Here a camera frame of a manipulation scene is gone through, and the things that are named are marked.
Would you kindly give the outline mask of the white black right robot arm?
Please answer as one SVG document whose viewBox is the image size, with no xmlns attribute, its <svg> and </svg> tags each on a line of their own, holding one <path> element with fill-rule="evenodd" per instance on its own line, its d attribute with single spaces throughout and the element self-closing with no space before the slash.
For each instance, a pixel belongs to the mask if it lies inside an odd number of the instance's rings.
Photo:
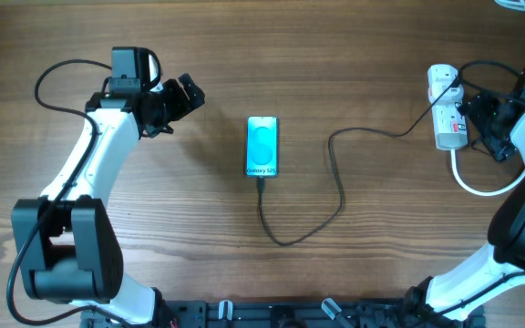
<svg viewBox="0 0 525 328">
<path fill-rule="evenodd" d="M 409 327 L 470 326 L 470 314 L 483 303 L 525 284 L 525 68 L 508 94 L 482 88 L 457 112 L 496 161 L 518 153 L 524 170 L 495 213 L 485 244 L 452 271 L 413 289 L 416 303 L 402 317 Z"/>
</svg>

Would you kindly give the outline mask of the teal screen Galaxy smartphone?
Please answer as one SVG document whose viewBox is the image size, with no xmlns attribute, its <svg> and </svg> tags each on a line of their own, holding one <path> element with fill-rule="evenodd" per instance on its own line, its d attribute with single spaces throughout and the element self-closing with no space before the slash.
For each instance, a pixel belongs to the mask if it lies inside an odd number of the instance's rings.
<svg viewBox="0 0 525 328">
<path fill-rule="evenodd" d="M 248 177 L 278 175 L 278 118 L 248 117 L 245 174 Z"/>
</svg>

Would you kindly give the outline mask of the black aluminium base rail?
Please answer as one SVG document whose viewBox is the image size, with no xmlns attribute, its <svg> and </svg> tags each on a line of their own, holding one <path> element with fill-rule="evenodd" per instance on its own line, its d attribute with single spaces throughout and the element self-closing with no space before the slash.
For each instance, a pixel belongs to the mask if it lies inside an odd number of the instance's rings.
<svg viewBox="0 0 525 328">
<path fill-rule="evenodd" d="M 166 327 L 410 327 L 414 315 L 398 316 L 400 299 L 340 302 L 338 318 L 331 318 L 318 302 L 168 302 Z"/>
</svg>

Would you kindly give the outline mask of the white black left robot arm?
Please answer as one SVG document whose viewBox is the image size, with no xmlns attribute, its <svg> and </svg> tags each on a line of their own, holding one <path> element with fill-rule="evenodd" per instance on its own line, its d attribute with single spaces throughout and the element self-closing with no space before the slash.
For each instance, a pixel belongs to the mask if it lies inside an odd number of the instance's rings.
<svg viewBox="0 0 525 328">
<path fill-rule="evenodd" d="M 81 111 L 83 130 L 63 168 L 38 197 L 12 210 L 17 255 L 9 281 L 72 315 L 121 327 L 175 327 L 178 317 L 161 292 L 125 273 L 106 206 L 139 141 L 170 134 L 205 95 L 189 75 L 163 80 L 158 57 L 144 47 L 114 47 L 109 72 Z"/>
</svg>

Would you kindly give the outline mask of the white power strip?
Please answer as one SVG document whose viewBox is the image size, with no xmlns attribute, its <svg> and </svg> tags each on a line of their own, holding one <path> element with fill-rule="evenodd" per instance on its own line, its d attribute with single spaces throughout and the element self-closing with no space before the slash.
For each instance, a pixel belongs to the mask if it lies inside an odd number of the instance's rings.
<svg viewBox="0 0 525 328">
<path fill-rule="evenodd" d="M 458 112 L 464 88 L 458 82 L 458 71 L 451 65 L 435 64 L 428 69 L 427 80 L 437 149 L 465 147 L 468 144 L 467 125 L 465 117 Z"/>
</svg>

